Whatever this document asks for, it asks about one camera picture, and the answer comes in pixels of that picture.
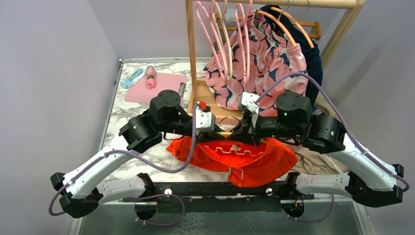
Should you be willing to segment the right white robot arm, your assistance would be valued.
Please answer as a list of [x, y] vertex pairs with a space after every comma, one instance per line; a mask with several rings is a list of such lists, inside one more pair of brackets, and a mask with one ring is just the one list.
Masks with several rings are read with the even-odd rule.
[[364, 150], [334, 117], [312, 114], [309, 98], [292, 91], [280, 94], [275, 117], [260, 116], [257, 100], [256, 94], [241, 95], [238, 108], [243, 118], [229, 136], [231, 141], [258, 146], [262, 138], [293, 138], [303, 147], [332, 157], [349, 169], [338, 175], [289, 173], [282, 186], [286, 198], [336, 194], [372, 208], [403, 201], [403, 189], [397, 185], [403, 167], [387, 164]]

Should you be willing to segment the pink tube bottle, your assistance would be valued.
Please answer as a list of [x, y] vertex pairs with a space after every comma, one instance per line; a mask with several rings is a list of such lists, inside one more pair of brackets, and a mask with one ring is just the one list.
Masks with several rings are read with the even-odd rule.
[[155, 68], [153, 66], [148, 66], [146, 68], [146, 76], [147, 76], [147, 87], [152, 89], [155, 87]]

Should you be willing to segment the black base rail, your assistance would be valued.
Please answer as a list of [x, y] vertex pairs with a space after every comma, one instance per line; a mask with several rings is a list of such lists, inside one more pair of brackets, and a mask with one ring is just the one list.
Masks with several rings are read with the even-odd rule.
[[281, 202], [314, 199], [300, 194], [291, 183], [274, 181], [255, 188], [239, 188], [229, 182], [156, 182], [139, 198], [123, 198], [140, 212], [281, 212]]

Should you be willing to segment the orange wooden hanger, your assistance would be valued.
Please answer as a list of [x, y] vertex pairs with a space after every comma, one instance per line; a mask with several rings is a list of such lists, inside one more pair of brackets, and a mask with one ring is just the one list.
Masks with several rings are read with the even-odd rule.
[[284, 25], [296, 43], [298, 43], [303, 50], [311, 48], [317, 49], [318, 45], [308, 36], [300, 23], [294, 19], [287, 11], [283, 11], [277, 5], [265, 5], [259, 10], [267, 12], [275, 17]]

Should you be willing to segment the wooden clothes rack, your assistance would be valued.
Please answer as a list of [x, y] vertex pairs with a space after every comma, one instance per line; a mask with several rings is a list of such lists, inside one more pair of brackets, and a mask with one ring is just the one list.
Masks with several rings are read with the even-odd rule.
[[[345, 9], [346, 11], [342, 19], [339, 21], [336, 29], [332, 33], [332, 36], [330, 37], [324, 50], [321, 53], [322, 64], [323, 67], [325, 67], [366, 2], [364, 0], [233, 0], [232, 3], [258, 3], [298, 7]], [[212, 106], [212, 110], [217, 115], [217, 120], [220, 120], [221, 118], [225, 118], [227, 116], [241, 118], [242, 114], [238, 111], [229, 111], [217, 107], [214, 102], [214, 97], [209, 91], [206, 82], [204, 81], [204, 79], [199, 78], [197, 76], [193, 10], [193, 1], [186, 0], [185, 12], [187, 20], [187, 34], [192, 85], [189, 101], [189, 112], [191, 112], [192, 106], [196, 104], [198, 101], [204, 101], [206, 104]]]

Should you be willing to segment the light blue package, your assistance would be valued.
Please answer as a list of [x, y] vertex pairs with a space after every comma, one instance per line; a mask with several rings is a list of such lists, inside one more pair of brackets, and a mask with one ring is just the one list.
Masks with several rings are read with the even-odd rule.
[[120, 87], [123, 89], [129, 89], [133, 87], [139, 80], [144, 76], [143, 69], [137, 69], [131, 75], [127, 76], [124, 80], [120, 82]]

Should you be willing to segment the pink clipboard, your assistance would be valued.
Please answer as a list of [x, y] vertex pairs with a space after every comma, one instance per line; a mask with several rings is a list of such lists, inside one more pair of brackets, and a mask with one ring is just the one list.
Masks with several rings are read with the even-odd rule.
[[124, 100], [126, 102], [149, 104], [150, 100], [163, 90], [179, 91], [181, 84], [187, 83], [188, 76], [156, 72], [155, 87], [147, 87], [147, 79], [142, 78], [132, 88], [127, 89]]

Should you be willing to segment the pink hanger holding shorts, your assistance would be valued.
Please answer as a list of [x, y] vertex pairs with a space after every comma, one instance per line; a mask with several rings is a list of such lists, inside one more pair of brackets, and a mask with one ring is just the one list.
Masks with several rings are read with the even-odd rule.
[[237, 31], [239, 35], [239, 47], [243, 53], [243, 86], [246, 86], [249, 76], [250, 76], [250, 40], [249, 40], [249, 30], [247, 26], [248, 16], [252, 10], [253, 1], [249, 1], [249, 7], [245, 11], [243, 9], [242, 3], [237, 3], [235, 5], [235, 17]]

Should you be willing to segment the navy blue garment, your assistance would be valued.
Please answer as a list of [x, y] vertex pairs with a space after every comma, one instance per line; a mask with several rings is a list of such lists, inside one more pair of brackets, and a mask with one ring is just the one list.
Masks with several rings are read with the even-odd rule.
[[[266, 21], [271, 25], [272, 30], [280, 36], [280, 34], [284, 34], [283, 30], [268, 16], [264, 16]], [[308, 74], [314, 78], [314, 80], [321, 85], [323, 81], [323, 67], [322, 67], [322, 61], [320, 57], [320, 50], [319, 48], [314, 49], [308, 49], [308, 50], [302, 50], [302, 53], [306, 60], [307, 65], [307, 72]], [[310, 98], [312, 105], [314, 105], [317, 96], [318, 96], [319, 90], [313, 83], [308, 83], [306, 88], [305, 96]]]

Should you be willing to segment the cream hanger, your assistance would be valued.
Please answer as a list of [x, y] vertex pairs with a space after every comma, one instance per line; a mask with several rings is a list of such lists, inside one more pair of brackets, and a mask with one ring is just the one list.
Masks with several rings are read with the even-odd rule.
[[221, 45], [219, 49], [222, 50], [221, 55], [222, 55], [223, 64], [225, 68], [224, 72], [226, 75], [226, 84], [229, 85], [232, 80], [233, 68], [232, 68], [232, 52], [231, 52], [230, 40], [229, 40], [228, 32], [225, 26], [225, 18], [226, 18], [225, 14], [228, 8], [228, 1], [227, 0], [224, 1], [223, 12], [220, 10], [218, 3], [216, 2], [215, 4], [216, 4], [215, 9], [218, 10], [218, 16], [220, 19], [220, 23], [222, 25], [223, 35], [225, 36], [225, 40], [226, 40], [226, 43], [224, 43], [222, 36], [220, 36]]

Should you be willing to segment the orange shorts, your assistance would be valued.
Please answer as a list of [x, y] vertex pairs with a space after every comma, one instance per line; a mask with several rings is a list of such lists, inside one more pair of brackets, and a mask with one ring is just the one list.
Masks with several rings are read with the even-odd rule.
[[[258, 156], [239, 156], [215, 152], [216, 147], [229, 151], [232, 145], [249, 150]], [[236, 141], [199, 142], [195, 146], [190, 164], [205, 170], [228, 172], [228, 181], [240, 188], [263, 186], [289, 172], [298, 158], [293, 150], [283, 143], [266, 138], [259, 146]]]

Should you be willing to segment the beige garment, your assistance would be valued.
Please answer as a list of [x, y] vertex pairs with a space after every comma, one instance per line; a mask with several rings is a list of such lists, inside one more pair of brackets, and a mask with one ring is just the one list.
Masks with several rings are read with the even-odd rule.
[[[321, 94], [318, 95], [314, 106], [316, 107], [314, 114], [324, 114], [339, 119], [334, 109]], [[292, 168], [293, 171], [313, 175], [336, 175], [349, 172], [345, 165], [325, 154], [311, 151], [302, 146], [294, 146], [291, 149], [298, 158], [297, 163]]]

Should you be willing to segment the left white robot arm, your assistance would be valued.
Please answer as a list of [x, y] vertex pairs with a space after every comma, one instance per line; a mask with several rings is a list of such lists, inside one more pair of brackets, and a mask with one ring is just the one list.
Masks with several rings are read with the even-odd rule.
[[115, 182], [105, 179], [131, 159], [142, 159], [149, 148], [161, 143], [166, 133], [189, 136], [191, 151], [196, 141], [209, 136], [220, 136], [221, 129], [215, 122], [210, 107], [197, 103], [189, 115], [181, 106], [177, 91], [163, 90], [151, 99], [149, 108], [131, 118], [110, 143], [68, 173], [54, 173], [50, 180], [57, 191], [53, 201], [59, 201], [62, 214], [81, 218], [94, 211], [100, 204], [124, 198], [148, 201], [156, 196], [156, 186], [146, 173]]

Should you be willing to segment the pink shark print shorts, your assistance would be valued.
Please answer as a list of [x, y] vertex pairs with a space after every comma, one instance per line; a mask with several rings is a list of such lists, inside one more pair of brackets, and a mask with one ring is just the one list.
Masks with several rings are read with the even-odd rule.
[[262, 95], [272, 84], [293, 72], [306, 74], [306, 60], [299, 44], [293, 44], [287, 35], [280, 37], [258, 11], [248, 16], [250, 40], [250, 76], [243, 86], [243, 53], [239, 35], [230, 36], [232, 52], [232, 80], [229, 85], [220, 77], [212, 56], [203, 69], [204, 80], [218, 107], [236, 111], [243, 92]]

